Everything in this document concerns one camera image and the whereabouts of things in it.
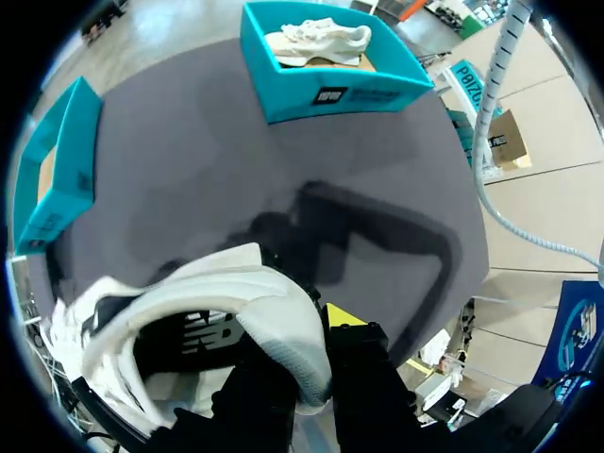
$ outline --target white sneaker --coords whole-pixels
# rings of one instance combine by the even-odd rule
[[[322,409],[331,371],[319,313],[304,290],[262,265],[255,243],[192,261],[146,288],[102,277],[69,308],[59,301],[42,337],[70,381],[84,377],[149,435],[174,423],[174,406],[211,416],[211,396],[245,331],[294,376],[297,410]]]
[[[304,21],[302,25],[284,25],[281,31],[265,37],[279,63],[304,66],[313,58],[359,66],[361,54],[371,40],[371,28],[340,26],[327,17]]]

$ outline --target round table top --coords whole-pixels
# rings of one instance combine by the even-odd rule
[[[268,126],[233,40],[104,100],[94,205],[47,253],[68,303],[101,276],[141,286],[166,264],[253,241],[321,302],[379,322],[401,362],[487,273],[470,168],[433,92],[397,113]]]

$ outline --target shoe lace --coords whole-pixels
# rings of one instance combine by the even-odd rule
[[[317,41],[326,36],[326,33],[309,24],[283,25],[281,31],[285,37],[292,42]]]

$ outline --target shoe sole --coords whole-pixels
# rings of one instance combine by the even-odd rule
[[[337,54],[333,52],[320,52],[306,57],[283,57],[281,55],[275,55],[275,58],[279,63],[294,67],[305,66],[311,59],[328,59],[334,63],[346,66],[359,66],[359,63],[361,62],[361,57],[359,55]]]

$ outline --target cardboard box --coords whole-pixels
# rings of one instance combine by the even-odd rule
[[[494,118],[491,122],[489,145],[497,166],[520,159],[528,153],[522,135],[520,135],[520,129],[510,110]]]
[[[361,61],[359,66],[346,66],[345,64],[334,63],[328,59],[312,59],[305,66],[305,68],[331,68],[331,69],[357,69],[359,71],[369,71],[374,73],[376,68],[371,63],[369,58],[365,54],[361,55]]]
[[[17,255],[46,246],[94,201],[94,143],[103,101],[80,77],[46,112],[19,160],[13,203]]]
[[[339,25],[371,28],[364,62],[374,71],[331,63],[281,67],[264,36],[286,24],[327,17]],[[337,113],[401,111],[433,87],[411,50],[386,24],[354,9],[306,2],[246,3],[240,42],[268,124]]]

